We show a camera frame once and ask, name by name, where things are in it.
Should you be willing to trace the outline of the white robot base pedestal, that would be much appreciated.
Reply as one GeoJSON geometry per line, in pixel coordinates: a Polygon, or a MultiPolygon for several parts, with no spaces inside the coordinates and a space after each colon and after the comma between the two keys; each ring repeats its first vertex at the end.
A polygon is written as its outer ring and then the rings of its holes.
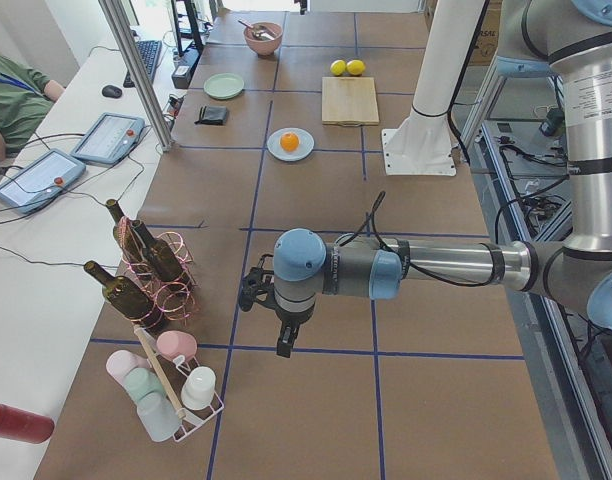
{"type": "Polygon", "coordinates": [[[386,174],[456,174],[449,111],[486,7],[485,0],[441,0],[436,4],[410,114],[398,128],[382,131],[386,174]]]}

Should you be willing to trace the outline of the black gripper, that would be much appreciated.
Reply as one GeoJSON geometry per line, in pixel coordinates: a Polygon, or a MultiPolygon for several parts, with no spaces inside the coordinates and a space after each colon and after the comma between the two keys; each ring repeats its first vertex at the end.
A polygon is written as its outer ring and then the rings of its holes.
{"type": "Polygon", "coordinates": [[[274,272],[264,268],[265,260],[272,257],[272,254],[263,254],[257,265],[241,280],[238,306],[244,312],[250,311],[254,304],[274,311],[281,322],[276,353],[290,357],[300,326],[312,316],[315,300],[314,297],[288,300],[282,296],[275,287],[274,272]]]}

